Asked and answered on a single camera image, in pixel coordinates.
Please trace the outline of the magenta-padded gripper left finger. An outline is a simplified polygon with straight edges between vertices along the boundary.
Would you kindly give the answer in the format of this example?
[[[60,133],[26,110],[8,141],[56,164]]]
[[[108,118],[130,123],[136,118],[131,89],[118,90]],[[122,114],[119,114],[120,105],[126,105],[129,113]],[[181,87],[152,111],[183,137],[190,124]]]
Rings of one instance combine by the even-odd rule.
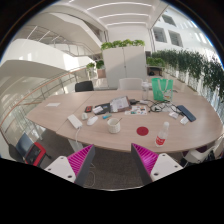
[[[95,146],[87,147],[69,155],[59,156],[45,171],[57,175],[76,185],[83,186],[89,174],[90,165],[95,156]]]

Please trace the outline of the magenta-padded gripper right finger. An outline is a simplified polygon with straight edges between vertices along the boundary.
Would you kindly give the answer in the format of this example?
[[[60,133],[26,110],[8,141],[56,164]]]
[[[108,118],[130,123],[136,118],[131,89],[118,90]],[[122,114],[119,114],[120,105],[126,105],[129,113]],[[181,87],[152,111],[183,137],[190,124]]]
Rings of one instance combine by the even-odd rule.
[[[135,143],[131,144],[131,155],[144,185],[182,169],[182,166],[168,154],[157,154]]]

